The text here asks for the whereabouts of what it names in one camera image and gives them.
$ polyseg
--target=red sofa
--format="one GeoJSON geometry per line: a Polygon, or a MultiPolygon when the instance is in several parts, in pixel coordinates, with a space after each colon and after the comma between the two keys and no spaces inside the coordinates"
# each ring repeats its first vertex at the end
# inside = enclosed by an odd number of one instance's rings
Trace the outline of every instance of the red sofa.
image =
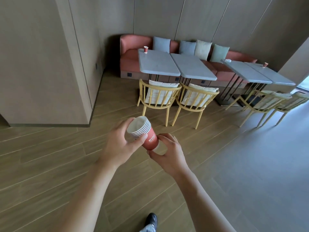
{"type": "MultiPolygon", "coordinates": [[[[144,79],[147,80],[149,74],[142,73],[139,70],[138,53],[137,49],[148,46],[152,49],[152,37],[150,36],[140,36],[127,34],[120,37],[120,71],[122,78],[131,79],[144,79]]],[[[170,53],[179,53],[179,42],[171,40],[170,43],[170,53]]],[[[217,81],[211,82],[211,86],[226,86],[230,79],[233,77],[234,72],[222,63],[209,62],[211,58],[212,48],[209,52],[207,61],[201,60],[217,77],[217,81]]],[[[242,62],[252,62],[255,63],[257,59],[237,52],[229,50],[226,55],[227,59],[242,61],[242,62]]],[[[160,81],[163,82],[175,82],[175,77],[160,76],[160,81]]],[[[192,80],[194,84],[203,84],[202,80],[192,80]]],[[[247,81],[243,81],[241,87],[247,84],[247,81]]]]}

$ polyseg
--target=person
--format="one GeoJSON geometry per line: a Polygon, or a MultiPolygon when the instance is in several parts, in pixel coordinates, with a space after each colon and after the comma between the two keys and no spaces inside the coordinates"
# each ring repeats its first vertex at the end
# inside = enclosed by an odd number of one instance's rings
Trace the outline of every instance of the person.
{"type": "MultiPolygon", "coordinates": [[[[69,202],[58,225],[57,232],[93,232],[106,188],[117,168],[125,163],[147,138],[144,134],[129,143],[125,132],[134,118],[118,123],[109,133],[106,147],[88,171],[79,189],[69,202]]],[[[158,139],[167,147],[164,155],[147,151],[179,186],[187,203],[196,232],[235,232],[211,198],[207,195],[194,173],[188,168],[180,144],[171,134],[159,134],[158,139]]],[[[142,232],[155,232],[157,217],[150,213],[142,232]]]]}

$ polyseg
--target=wooden chair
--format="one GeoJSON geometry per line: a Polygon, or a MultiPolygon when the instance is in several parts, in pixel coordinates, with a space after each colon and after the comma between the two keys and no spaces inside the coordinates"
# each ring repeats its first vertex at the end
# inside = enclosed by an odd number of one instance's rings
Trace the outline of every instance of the wooden chair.
{"type": "Polygon", "coordinates": [[[190,84],[189,86],[186,86],[183,83],[180,83],[180,84],[182,86],[182,90],[178,94],[178,98],[176,99],[176,102],[179,105],[179,108],[174,118],[172,126],[174,126],[176,119],[180,113],[180,110],[185,109],[187,111],[199,112],[199,116],[198,116],[197,123],[195,126],[195,129],[197,129],[197,126],[201,119],[203,111],[205,110],[206,106],[219,93],[219,90],[217,89],[216,92],[209,92],[209,91],[205,91],[202,89],[197,89],[198,87],[201,87],[201,86],[196,86],[192,84],[190,84]]]}
{"type": "Polygon", "coordinates": [[[176,88],[170,87],[161,87],[155,85],[149,85],[139,80],[139,98],[137,102],[137,106],[141,102],[144,104],[143,116],[146,113],[146,108],[153,109],[166,109],[166,120],[165,126],[168,125],[168,113],[170,111],[170,107],[172,106],[178,92],[181,89],[181,85],[178,85],[176,88]]]}
{"type": "Polygon", "coordinates": [[[237,99],[234,100],[227,108],[229,109],[235,102],[237,102],[239,99],[245,104],[245,107],[243,110],[246,110],[249,108],[251,111],[245,118],[245,120],[241,123],[239,127],[241,127],[248,119],[249,117],[255,113],[264,113],[262,116],[260,122],[258,123],[257,127],[260,126],[261,122],[264,120],[267,113],[276,107],[278,104],[280,104],[282,101],[290,99],[291,95],[289,94],[279,94],[272,91],[259,91],[254,90],[252,91],[247,98],[245,98],[244,95],[238,96],[237,99]]]}
{"type": "Polygon", "coordinates": [[[309,100],[309,93],[304,94],[304,93],[296,92],[292,94],[291,99],[284,100],[279,105],[274,107],[274,111],[265,120],[262,126],[265,125],[267,121],[269,121],[269,119],[276,113],[276,111],[280,111],[280,112],[283,112],[283,115],[281,116],[280,120],[276,123],[276,125],[278,125],[290,110],[298,107],[299,105],[303,103],[306,103],[308,100],[309,100]]]}

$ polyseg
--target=red paper cup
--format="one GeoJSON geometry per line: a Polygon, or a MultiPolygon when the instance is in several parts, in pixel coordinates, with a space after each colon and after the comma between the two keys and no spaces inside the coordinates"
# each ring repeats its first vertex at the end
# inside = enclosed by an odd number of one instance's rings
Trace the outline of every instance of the red paper cup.
{"type": "Polygon", "coordinates": [[[142,134],[148,134],[144,144],[142,145],[146,150],[153,150],[159,144],[159,140],[149,120],[145,116],[139,116],[135,118],[127,128],[127,132],[135,140],[138,139],[142,134]]]}

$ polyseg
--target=jeans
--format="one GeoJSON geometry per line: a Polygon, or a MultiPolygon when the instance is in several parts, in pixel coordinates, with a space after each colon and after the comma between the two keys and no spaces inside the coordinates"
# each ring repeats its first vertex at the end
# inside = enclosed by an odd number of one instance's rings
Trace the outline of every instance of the jeans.
{"type": "Polygon", "coordinates": [[[155,232],[155,228],[152,224],[145,226],[140,232],[155,232]]]}

